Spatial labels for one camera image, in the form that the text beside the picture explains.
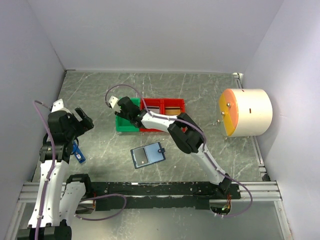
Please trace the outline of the blue black handled tool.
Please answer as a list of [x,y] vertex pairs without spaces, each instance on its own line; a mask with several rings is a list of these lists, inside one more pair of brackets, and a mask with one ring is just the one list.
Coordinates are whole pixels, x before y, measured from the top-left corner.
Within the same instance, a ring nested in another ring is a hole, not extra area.
[[86,158],[83,155],[82,151],[80,150],[78,143],[74,141],[72,146],[73,146],[72,155],[75,156],[75,158],[80,164],[84,163],[86,161]]

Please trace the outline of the aluminium rail frame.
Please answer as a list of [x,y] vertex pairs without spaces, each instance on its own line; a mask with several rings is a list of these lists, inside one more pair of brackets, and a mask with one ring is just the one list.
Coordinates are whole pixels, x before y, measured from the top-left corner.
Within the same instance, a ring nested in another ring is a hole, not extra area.
[[237,73],[67,71],[7,239],[290,240],[255,137],[219,106]]

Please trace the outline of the red plastic bin middle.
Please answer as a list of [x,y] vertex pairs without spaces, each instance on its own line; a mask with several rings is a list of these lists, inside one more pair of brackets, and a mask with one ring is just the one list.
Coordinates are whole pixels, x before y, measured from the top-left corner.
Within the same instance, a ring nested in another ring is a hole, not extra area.
[[[140,100],[140,109],[143,110],[145,109],[147,106],[158,106],[160,107],[160,114],[164,115],[165,114],[165,103],[164,100],[162,98],[144,98],[144,102],[141,99]],[[156,128],[140,128],[139,129],[140,132],[166,132],[164,130],[160,130],[160,129],[156,129]]]

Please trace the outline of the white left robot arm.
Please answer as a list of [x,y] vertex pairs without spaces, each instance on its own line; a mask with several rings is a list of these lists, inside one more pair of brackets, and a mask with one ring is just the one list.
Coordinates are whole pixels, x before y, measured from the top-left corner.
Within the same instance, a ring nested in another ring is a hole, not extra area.
[[63,183],[70,157],[75,153],[74,142],[94,127],[80,107],[75,112],[80,120],[64,106],[62,99],[50,107],[39,151],[41,176],[36,202],[27,228],[17,233],[19,240],[70,240],[72,220],[81,199],[93,195],[88,174],[70,175]]

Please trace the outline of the green plastic bin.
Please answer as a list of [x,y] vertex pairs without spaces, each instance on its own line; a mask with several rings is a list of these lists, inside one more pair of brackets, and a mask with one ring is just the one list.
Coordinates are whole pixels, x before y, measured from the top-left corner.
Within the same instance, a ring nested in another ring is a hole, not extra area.
[[[125,98],[120,103],[122,107],[128,110],[130,113],[134,113],[136,109],[140,109],[140,98]],[[115,129],[117,132],[139,132],[139,128],[132,125],[132,123],[126,118],[122,118],[118,115],[115,117]]]

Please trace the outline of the red plastic bin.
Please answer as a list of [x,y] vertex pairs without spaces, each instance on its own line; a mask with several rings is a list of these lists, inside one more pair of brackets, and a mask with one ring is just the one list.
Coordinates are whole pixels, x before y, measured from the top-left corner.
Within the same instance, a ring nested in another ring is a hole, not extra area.
[[[144,102],[141,99],[140,100],[140,109],[143,110],[145,109],[147,106],[158,106],[160,107],[160,114],[164,115],[165,114],[165,103],[164,100],[162,98],[144,98]],[[166,132],[164,130],[160,130],[160,129],[156,129],[156,128],[140,128],[139,129],[140,132]]]
[[181,113],[184,113],[186,111],[185,100],[183,98],[163,98],[163,100],[164,100],[164,108],[168,108],[168,107],[180,108]]

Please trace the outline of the gold credit card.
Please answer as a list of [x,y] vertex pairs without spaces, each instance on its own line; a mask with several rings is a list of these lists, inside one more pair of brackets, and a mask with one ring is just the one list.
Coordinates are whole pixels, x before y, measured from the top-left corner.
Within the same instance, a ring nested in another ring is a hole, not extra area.
[[165,115],[169,116],[177,116],[181,113],[181,109],[179,107],[166,107],[164,109]]

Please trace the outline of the red plastic bin right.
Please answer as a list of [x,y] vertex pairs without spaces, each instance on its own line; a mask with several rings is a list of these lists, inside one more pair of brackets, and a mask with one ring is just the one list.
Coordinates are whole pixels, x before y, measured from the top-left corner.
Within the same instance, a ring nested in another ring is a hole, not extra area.
[[186,111],[185,100],[183,98],[163,98],[163,100],[164,100],[164,108],[168,108],[168,107],[180,108],[181,113],[184,113]]

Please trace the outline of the blue leather card holder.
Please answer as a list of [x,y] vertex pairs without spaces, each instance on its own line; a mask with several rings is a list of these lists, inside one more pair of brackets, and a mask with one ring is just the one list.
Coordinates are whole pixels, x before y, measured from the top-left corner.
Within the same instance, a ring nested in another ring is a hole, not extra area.
[[[135,158],[134,158],[134,154],[133,154],[133,150],[138,149],[138,148],[144,148],[145,153],[148,158],[148,163],[142,165],[141,167],[136,166],[136,162],[135,162]],[[162,147],[160,142],[155,142],[152,144],[140,146],[140,147],[137,147],[137,148],[130,150],[133,165],[134,165],[135,169],[140,169],[140,168],[164,161],[166,159],[165,152],[166,152],[165,148]]]

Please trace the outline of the silver credit card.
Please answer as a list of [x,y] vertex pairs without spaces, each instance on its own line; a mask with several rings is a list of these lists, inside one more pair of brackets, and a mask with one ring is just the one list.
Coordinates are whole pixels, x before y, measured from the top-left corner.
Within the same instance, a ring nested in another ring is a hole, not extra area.
[[148,110],[155,113],[155,114],[160,114],[160,107],[159,106],[147,106]]

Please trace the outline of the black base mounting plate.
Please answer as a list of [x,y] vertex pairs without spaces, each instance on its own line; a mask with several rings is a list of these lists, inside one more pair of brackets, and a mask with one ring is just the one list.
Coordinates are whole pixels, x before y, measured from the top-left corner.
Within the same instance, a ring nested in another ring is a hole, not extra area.
[[207,181],[186,182],[89,182],[79,177],[68,180],[72,183],[84,184],[84,198],[102,195],[120,194],[95,200],[96,211],[125,209],[168,209],[168,208],[195,208],[210,210],[211,200],[226,202],[241,198],[238,184],[231,183],[226,194],[218,191],[213,184]]

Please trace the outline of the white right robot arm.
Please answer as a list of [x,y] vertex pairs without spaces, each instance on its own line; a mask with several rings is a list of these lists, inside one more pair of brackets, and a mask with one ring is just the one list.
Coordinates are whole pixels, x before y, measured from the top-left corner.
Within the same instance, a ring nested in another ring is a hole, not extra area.
[[190,116],[182,112],[179,115],[164,115],[140,109],[129,97],[118,99],[111,97],[108,101],[115,114],[128,120],[137,128],[156,129],[169,133],[180,151],[193,156],[206,173],[212,186],[212,193],[223,199],[230,192],[230,176],[218,165],[207,147],[204,132]]

